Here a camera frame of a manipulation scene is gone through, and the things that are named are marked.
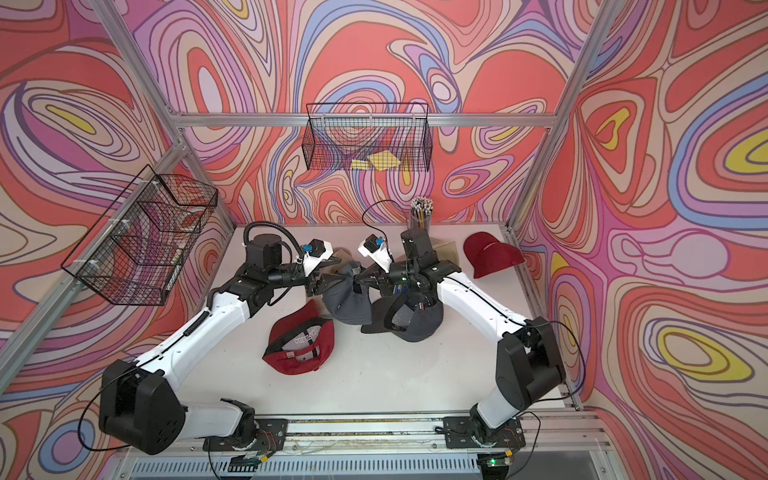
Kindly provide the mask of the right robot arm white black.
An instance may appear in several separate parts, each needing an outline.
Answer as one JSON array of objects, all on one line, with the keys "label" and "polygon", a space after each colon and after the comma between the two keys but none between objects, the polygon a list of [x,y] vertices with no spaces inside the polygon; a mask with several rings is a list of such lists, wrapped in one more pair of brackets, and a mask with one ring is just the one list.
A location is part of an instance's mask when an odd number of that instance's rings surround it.
[{"label": "right robot arm white black", "polygon": [[445,418],[439,431],[449,448],[511,447],[520,415],[566,377],[552,323],[528,319],[484,292],[459,265],[439,258],[426,230],[407,230],[401,242],[402,261],[394,260],[385,239],[376,235],[358,247],[373,263],[354,281],[381,294],[363,331],[415,343],[436,332],[445,309],[460,314],[496,347],[495,386],[467,416]]}]

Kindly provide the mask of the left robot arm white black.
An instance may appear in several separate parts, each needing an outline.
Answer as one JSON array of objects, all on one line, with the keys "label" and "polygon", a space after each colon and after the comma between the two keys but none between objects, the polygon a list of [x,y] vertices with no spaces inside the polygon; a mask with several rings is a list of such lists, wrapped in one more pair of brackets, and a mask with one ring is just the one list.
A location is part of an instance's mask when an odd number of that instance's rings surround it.
[{"label": "left robot arm white black", "polygon": [[319,271],[338,261],[331,243],[314,239],[299,247],[298,259],[290,263],[282,260],[284,243],[275,234],[247,241],[245,262],[210,292],[193,318],[135,360],[117,360],[104,370],[98,418],[102,433],[149,455],[192,438],[222,442],[234,450],[254,447],[260,433],[252,407],[229,398],[185,405],[177,393],[221,340],[272,304],[276,291],[303,287],[316,294],[326,286]]}]

